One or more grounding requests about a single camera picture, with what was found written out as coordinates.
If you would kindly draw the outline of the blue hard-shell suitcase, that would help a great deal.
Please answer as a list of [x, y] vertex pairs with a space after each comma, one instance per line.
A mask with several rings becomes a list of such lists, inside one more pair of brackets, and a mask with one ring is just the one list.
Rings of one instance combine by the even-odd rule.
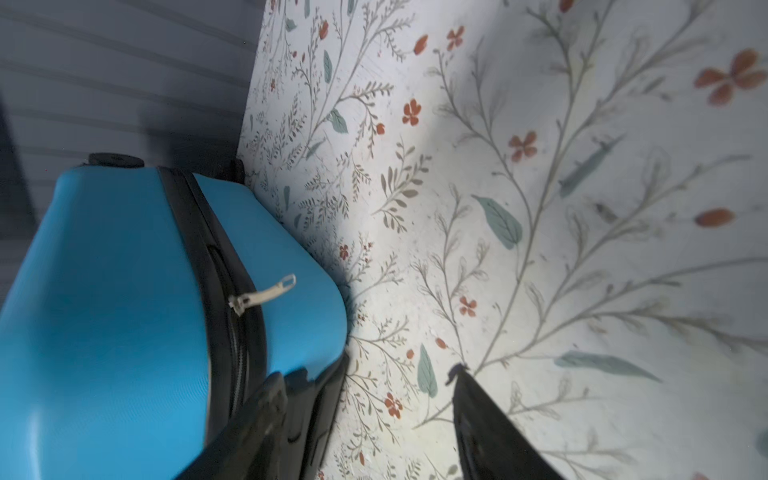
[[313, 479], [347, 332], [333, 279], [241, 178], [91, 154], [1, 310], [1, 475], [176, 479], [279, 372], [276, 479]]

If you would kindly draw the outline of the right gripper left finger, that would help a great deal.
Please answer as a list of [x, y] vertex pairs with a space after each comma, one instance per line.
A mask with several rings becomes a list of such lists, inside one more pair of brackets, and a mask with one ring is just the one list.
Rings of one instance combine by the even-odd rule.
[[276, 479], [287, 415], [284, 377], [273, 373], [177, 480]]

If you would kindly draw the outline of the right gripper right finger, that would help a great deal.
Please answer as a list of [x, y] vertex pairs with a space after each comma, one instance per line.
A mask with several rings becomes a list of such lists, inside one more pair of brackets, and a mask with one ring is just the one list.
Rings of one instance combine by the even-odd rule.
[[448, 373], [457, 450], [465, 479], [562, 480], [485, 390], [456, 364]]

